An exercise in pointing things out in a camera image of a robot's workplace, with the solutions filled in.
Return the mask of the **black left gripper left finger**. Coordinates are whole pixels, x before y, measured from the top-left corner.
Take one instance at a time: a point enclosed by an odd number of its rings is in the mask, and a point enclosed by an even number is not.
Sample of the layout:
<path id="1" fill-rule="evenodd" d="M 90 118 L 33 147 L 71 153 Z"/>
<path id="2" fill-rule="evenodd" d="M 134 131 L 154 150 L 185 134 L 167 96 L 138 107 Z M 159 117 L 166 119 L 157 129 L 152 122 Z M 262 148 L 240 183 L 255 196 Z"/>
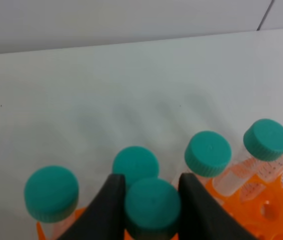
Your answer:
<path id="1" fill-rule="evenodd" d="M 126 181 L 122 174 L 110 174 L 80 217 L 60 240 L 123 240 Z"/>

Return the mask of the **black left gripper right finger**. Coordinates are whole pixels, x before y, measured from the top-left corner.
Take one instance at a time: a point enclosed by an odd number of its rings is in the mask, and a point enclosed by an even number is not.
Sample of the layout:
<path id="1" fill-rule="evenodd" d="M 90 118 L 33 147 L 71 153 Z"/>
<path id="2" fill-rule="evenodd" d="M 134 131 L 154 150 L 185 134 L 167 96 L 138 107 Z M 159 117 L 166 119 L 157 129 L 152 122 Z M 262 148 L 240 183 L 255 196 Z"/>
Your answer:
<path id="1" fill-rule="evenodd" d="M 191 173 L 179 178 L 180 240 L 254 240 L 255 237 L 231 217 Z"/>

